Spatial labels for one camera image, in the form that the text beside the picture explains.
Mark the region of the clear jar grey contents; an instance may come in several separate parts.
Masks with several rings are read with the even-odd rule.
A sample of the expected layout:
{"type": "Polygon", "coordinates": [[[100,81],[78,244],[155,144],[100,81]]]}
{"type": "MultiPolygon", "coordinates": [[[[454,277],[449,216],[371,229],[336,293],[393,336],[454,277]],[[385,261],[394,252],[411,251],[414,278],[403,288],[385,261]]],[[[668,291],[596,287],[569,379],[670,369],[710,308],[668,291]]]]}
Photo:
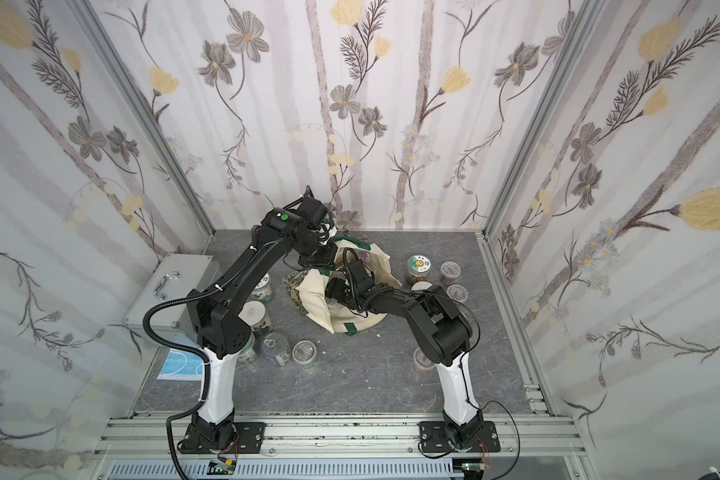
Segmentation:
{"type": "Polygon", "coordinates": [[[466,302],[469,297],[468,290],[460,284],[449,285],[446,293],[451,299],[457,302],[466,302]]]}

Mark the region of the white cartoon label seed jar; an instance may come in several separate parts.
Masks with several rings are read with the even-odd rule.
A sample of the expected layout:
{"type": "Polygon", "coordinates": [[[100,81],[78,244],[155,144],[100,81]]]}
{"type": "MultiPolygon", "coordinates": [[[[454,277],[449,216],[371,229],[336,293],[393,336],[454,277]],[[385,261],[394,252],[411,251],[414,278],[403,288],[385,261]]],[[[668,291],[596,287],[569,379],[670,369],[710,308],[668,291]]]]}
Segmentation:
{"type": "Polygon", "coordinates": [[[425,255],[415,254],[406,261],[406,282],[414,285],[428,280],[432,263],[425,255]]]}

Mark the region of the plain white lid jar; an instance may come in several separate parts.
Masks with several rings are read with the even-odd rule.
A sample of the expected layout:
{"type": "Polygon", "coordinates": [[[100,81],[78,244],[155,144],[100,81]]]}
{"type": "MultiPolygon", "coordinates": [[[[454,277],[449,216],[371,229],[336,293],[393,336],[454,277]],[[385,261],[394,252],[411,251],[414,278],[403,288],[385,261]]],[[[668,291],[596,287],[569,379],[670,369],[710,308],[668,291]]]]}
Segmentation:
{"type": "Polygon", "coordinates": [[[244,304],[239,317],[250,326],[256,338],[263,338],[272,331],[272,320],[266,305],[260,301],[252,300],[244,304]]]}

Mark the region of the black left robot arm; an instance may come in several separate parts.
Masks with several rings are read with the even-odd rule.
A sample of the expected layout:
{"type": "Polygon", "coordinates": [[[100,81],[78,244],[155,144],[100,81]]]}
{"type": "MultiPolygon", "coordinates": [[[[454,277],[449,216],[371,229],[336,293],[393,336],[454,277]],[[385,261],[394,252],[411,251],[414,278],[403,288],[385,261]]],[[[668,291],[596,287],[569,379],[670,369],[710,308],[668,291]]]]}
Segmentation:
{"type": "Polygon", "coordinates": [[[205,290],[149,308],[143,316],[144,332],[156,343],[198,356],[203,377],[197,403],[166,420],[172,455],[219,453],[235,442],[233,388],[238,358],[252,338],[251,326],[240,313],[264,277],[290,252],[299,254],[306,268],[329,267],[337,247],[329,242],[333,222],[329,209],[307,187],[296,200],[270,210],[251,230],[249,246],[232,266],[205,290]],[[193,346],[160,336],[151,320],[163,310],[185,306],[193,346]]]}

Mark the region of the white purple cartoon seed jar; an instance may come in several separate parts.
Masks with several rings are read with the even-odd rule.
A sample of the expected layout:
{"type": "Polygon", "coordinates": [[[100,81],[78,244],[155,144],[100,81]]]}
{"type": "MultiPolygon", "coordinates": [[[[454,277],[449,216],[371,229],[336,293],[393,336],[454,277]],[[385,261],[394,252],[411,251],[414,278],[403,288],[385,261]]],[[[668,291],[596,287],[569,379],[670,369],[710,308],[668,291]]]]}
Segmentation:
{"type": "Polygon", "coordinates": [[[251,336],[245,346],[239,351],[238,365],[251,365],[256,362],[259,352],[256,346],[256,338],[251,336]]]}

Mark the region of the clear purple label seed jar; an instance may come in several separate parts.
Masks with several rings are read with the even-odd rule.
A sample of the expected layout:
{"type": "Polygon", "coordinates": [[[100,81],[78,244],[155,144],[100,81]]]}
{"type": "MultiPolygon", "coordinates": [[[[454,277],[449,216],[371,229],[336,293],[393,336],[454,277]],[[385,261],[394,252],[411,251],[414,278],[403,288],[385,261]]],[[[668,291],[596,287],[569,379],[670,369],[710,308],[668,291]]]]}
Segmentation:
{"type": "Polygon", "coordinates": [[[445,261],[440,266],[440,279],[443,284],[451,285],[458,281],[462,269],[455,261],[445,261]]]}

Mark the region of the yellow stripe lid jar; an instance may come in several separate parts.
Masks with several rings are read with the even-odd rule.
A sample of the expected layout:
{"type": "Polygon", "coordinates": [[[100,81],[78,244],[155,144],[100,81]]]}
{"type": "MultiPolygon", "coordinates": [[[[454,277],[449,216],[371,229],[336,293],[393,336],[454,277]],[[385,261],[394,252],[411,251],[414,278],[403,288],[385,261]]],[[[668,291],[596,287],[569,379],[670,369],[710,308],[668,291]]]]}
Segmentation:
{"type": "Polygon", "coordinates": [[[430,372],[435,369],[435,364],[417,347],[413,352],[413,366],[419,373],[430,372]]]}

